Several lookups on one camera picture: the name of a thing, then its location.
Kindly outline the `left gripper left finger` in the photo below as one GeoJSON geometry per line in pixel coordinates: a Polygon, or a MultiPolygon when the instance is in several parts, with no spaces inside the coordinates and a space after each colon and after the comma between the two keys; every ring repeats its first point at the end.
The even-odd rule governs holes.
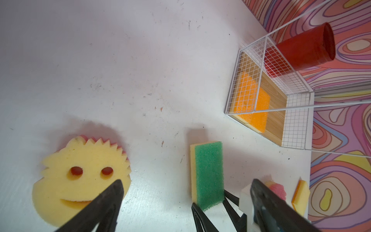
{"type": "Polygon", "coordinates": [[[114,232],[124,197],[120,179],[114,181],[99,196],[67,223],[58,232],[114,232]]]}

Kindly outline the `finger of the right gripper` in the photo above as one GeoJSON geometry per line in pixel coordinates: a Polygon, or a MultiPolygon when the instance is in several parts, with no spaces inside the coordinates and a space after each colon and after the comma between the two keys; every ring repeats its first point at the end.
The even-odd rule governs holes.
{"type": "Polygon", "coordinates": [[[211,223],[196,203],[192,204],[191,211],[197,232],[218,232],[218,229],[211,223]]]}
{"type": "Polygon", "coordinates": [[[223,206],[228,213],[233,226],[237,232],[246,232],[247,230],[247,215],[242,214],[241,216],[235,211],[235,209],[231,206],[230,202],[239,206],[239,198],[235,195],[231,194],[230,192],[224,190],[224,201],[223,206]]]}

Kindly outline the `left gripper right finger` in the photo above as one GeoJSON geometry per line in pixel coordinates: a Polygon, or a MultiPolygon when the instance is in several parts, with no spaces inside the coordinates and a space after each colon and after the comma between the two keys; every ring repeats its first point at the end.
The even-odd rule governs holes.
{"type": "Polygon", "coordinates": [[[250,194],[254,214],[262,232],[318,232],[315,226],[295,212],[260,180],[254,179],[250,194]]]}

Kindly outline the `yellow sponge green back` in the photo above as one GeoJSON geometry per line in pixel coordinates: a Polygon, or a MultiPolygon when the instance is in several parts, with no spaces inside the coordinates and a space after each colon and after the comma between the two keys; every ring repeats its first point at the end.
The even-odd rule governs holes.
{"type": "Polygon", "coordinates": [[[223,144],[220,141],[190,146],[191,196],[202,211],[224,201],[223,144]]]}

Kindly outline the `white wire wooden shelf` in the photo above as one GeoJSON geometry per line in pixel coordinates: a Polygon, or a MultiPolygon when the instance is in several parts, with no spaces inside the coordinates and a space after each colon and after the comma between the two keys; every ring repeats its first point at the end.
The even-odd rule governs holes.
{"type": "Polygon", "coordinates": [[[225,108],[229,117],[281,147],[323,158],[371,156],[370,1],[245,1],[268,34],[237,56],[225,108]],[[272,78],[267,48],[329,23],[333,61],[272,78]],[[234,113],[241,72],[258,84],[255,108],[234,113]]]}

